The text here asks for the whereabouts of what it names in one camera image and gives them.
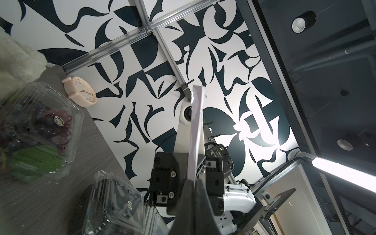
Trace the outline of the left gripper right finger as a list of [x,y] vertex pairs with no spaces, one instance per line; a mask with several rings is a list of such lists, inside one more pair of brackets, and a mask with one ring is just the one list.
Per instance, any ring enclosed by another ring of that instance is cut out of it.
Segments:
[[220,235],[214,220],[211,203],[201,179],[197,179],[194,188],[194,235]]

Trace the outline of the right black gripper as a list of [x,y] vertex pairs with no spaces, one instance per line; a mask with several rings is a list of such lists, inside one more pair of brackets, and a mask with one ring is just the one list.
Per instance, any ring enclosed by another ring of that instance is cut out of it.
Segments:
[[[149,204],[165,207],[168,215],[177,215],[178,202],[187,179],[188,153],[155,154],[150,178]],[[221,157],[198,155],[197,179],[204,182],[213,214],[223,215],[224,205],[224,163]]]

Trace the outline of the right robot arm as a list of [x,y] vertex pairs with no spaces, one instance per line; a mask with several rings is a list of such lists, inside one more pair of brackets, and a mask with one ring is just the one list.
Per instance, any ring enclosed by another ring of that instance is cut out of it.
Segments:
[[[198,157],[198,179],[205,189],[205,203],[212,212],[209,214],[217,223],[219,231],[232,234],[247,231],[260,220],[267,221],[275,211],[296,191],[289,189],[270,198],[267,192],[262,203],[245,179],[236,184],[225,183],[234,164],[226,147],[209,143],[210,149]],[[188,154],[157,152],[150,179],[149,203],[155,207],[165,207],[169,215],[177,216],[182,199],[184,183],[187,179]]]

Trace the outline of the white sticker sheet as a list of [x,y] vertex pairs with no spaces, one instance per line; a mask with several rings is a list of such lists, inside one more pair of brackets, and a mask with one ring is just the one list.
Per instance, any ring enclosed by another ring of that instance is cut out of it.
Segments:
[[198,154],[200,146],[200,137],[203,130],[203,101],[204,101],[204,87],[193,85],[193,93],[191,99],[192,118],[191,118],[191,135],[190,148],[188,157],[187,178],[195,182]]

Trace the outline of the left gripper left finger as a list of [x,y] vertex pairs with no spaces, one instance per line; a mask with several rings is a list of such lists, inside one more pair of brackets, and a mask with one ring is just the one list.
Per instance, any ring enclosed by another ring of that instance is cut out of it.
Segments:
[[178,202],[178,211],[169,235],[194,234],[194,183],[187,180],[184,183],[182,194]]

